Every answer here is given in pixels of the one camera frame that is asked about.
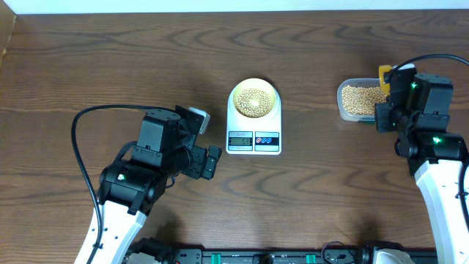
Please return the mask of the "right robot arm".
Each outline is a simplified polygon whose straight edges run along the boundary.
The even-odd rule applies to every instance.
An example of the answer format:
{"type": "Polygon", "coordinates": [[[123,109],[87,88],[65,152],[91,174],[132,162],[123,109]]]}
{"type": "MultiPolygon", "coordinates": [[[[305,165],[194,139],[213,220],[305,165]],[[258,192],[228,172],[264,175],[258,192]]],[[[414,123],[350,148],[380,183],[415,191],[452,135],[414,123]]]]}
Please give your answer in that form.
{"type": "Polygon", "coordinates": [[[386,96],[374,107],[380,133],[395,131],[395,152],[409,166],[424,198],[439,263],[468,262],[468,147],[449,133],[453,84],[418,73],[414,64],[379,67],[386,96]]]}

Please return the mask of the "yellow plastic measuring scoop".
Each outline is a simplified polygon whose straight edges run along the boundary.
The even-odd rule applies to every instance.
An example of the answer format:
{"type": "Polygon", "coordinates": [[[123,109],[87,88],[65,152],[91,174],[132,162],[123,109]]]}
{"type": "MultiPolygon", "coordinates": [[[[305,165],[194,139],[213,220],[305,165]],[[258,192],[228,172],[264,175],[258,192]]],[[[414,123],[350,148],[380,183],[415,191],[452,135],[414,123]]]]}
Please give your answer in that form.
{"type": "Polygon", "coordinates": [[[390,95],[391,85],[389,84],[388,75],[392,72],[393,67],[391,65],[380,65],[378,68],[380,89],[385,96],[390,95]]]}

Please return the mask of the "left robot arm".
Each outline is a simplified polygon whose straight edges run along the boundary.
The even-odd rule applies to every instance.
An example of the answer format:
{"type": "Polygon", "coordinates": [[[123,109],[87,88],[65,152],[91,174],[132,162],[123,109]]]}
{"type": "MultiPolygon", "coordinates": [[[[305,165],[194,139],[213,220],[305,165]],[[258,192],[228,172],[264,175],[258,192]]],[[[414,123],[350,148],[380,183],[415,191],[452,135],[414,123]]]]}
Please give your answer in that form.
{"type": "Polygon", "coordinates": [[[210,115],[196,108],[142,106],[139,137],[128,142],[100,175],[94,189],[78,150],[73,121],[73,151],[91,194],[94,212],[77,263],[123,263],[154,203],[175,184],[179,174],[214,177],[222,150],[196,146],[210,115]]]}

